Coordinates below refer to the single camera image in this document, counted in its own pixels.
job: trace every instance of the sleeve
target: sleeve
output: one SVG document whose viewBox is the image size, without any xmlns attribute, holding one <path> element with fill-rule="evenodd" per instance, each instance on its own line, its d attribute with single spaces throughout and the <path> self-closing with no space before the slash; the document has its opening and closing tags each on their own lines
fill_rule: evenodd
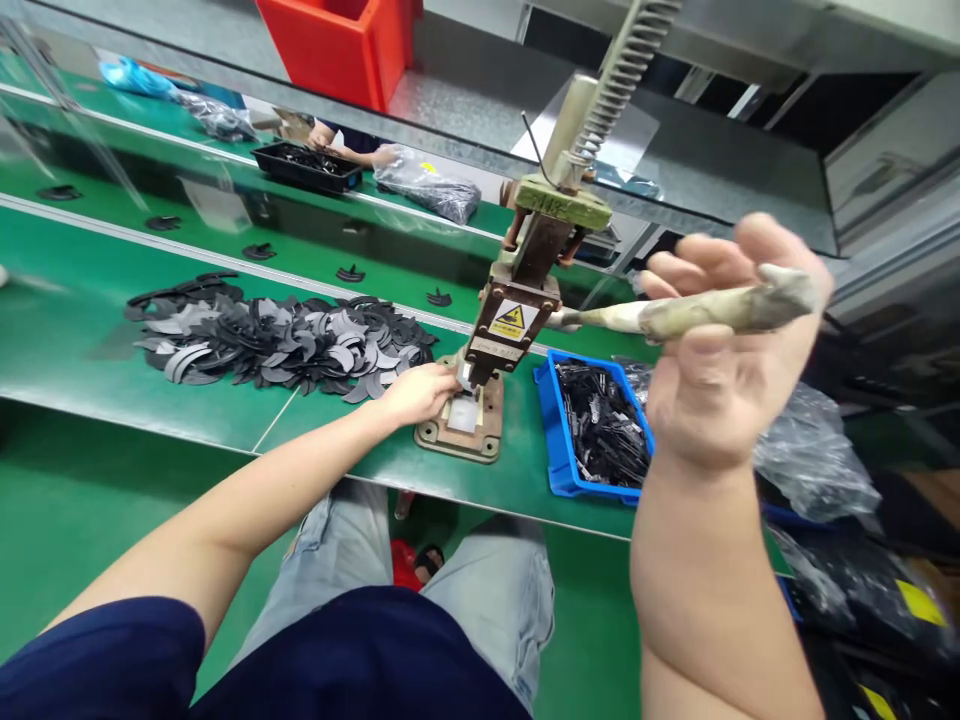
<svg viewBox="0 0 960 720">
<path fill-rule="evenodd" d="M 322 122 L 324 125 L 326 125 L 328 128 L 330 128 L 331 130 L 333 130 L 333 134 L 334 134 L 334 135 L 336 135 L 338 132 L 340 132 L 340 126 L 337 125 L 337 123 L 332 123 L 332 122 L 330 122 L 329 120 L 324 120 L 323 118 L 314 118 L 314 119 L 315 119 L 315 120 L 319 120 L 319 121 Z"/>
<path fill-rule="evenodd" d="M 179 600 L 101 605 L 51 628 L 0 666 L 0 716 L 183 717 L 204 641 L 200 616 Z"/>
</svg>

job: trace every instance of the yellow label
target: yellow label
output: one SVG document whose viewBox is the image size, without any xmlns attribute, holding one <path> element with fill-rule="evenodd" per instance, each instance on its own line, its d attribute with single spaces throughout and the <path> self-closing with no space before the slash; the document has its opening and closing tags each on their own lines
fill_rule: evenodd
<svg viewBox="0 0 960 720">
<path fill-rule="evenodd" d="M 864 694 L 867 696 L 867 700 L 870 701 L 870 704 L 873 705 L 873 709 L 882 720 L 897 720 L 897 716 L 893 714 L 893 708 L 890 707 L 890 703 L 887 702 L 887 699 L 883 695 L 875 693 L 866 685 L 861 685 L 860 689 L 863 690 Z"/>
<path fill-rule="evenodd" d="M 517 305 L 513 310 L 504 313 L 494 320 L 494 322 L 502 322 L 505 325 L 511 325 L 523 330 L 523 312 L 520 310 L 520 306 Z"/>
<path fill-rule="evenodd" d="M 523 324 L 523 310 L 517 305 L 513 310 L 505 312 L 503 315 L 493 321 L 490 331 L 496 335 L 519 340 L 523 337 L 526 327 Z"/>
<path fill-rule="evenodd" d="M 947 619 L 940 612 L 940 608 L 929 595 L 916 585 L 905 583 L 903 580 L 897 580 L 897 586 L 903 593 L 903 599 L 907 601 L 907 608 L 921 620 L 932 622 L 941 627 L 947 626 Z"/>
</svg>

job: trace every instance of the jeans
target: jeans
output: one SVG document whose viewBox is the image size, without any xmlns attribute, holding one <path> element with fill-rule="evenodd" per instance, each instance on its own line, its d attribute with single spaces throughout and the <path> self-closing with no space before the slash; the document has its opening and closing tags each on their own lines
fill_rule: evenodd
<svg viewBox="0 0 960 720">
<path fill-rule="evenodd" d="M 344 479 L 304 518 L 235 665 L 333 598 L 393 584 L 385 488 Z M 540 526 L 495 515 L 420 591 L 460 625 L 532 714 L 540 653 L 553 635 L 553 577 Z"/>
</svg>

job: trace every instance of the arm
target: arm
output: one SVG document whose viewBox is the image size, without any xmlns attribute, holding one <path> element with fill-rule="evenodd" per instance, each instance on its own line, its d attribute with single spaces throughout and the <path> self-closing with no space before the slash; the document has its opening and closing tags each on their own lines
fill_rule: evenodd
<svg viewBox="0 0 960 720">
<path fill-rule="evenodd" d="M 358 153 L 355 150 L 351 150 L 346 145 L 327 147 L 327 152 L 331 155 L 342 157 L 344 160 L 355 162 L 357 165 L 368 169 L 373 168 L 373 166 L 377 163 L 385 165 L 394 158 L 393 150 L 390 149 L 389 145 L 381 145 L 372 153 Z"/>
<path fill-rule="evenodd" d="M 826 268 L 773 218 L 745 218 L 735 238 L 691 236 L 676 255 L 658 253 L 644 289 L 657 299 L 742 286 L 771 262 L 810 273 L 826 304 Z M 741 337 L 696 328 L 657 364 L 647 405 L 657 453 L 630 568 L 649 717 L 823 717 L 764 549 L 752 467 L 757 436 L 793 391 L 819 323 L 810 315 Z"/>
<path fill-rule="evenodd" d="M 47 629 L 114 600 L 159 595 L 197 610 L 209 647 L 254 558 L 375 445 L 433 417 L 459 390 L 447 369 L 418 367 L 380 400 L 271 450 L 130 548 Z"/>
<path fill-rule="evenodd" d="M 310 136 L 307 138 L 307 145 L 314 150 L 323 150 L 333 142 L 336 136 L 336 130 L 314 118 L 313 130 L 310 131 Z"/>
</svg>

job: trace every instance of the black plastic tray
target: black plastic tray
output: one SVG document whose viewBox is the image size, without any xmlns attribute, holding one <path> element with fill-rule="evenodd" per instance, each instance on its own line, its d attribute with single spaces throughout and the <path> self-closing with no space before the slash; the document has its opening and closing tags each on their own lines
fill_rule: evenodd
<svg viewBox="0 0 960 720">
<path fill-rule="evenodd" d="M 363 168 L 354 162 L 333 155 L 324 155 L 337 168 L 336 173 L 328 173 L 280 157 L 287 148 L 303 149 L 300 145 L 284 141 L 252 150 L 251 153 L 257 159 L 257 165 L 265 173 L 307 190 L 340 194 L 356 188 L 363 182 Z"/>
</svg>

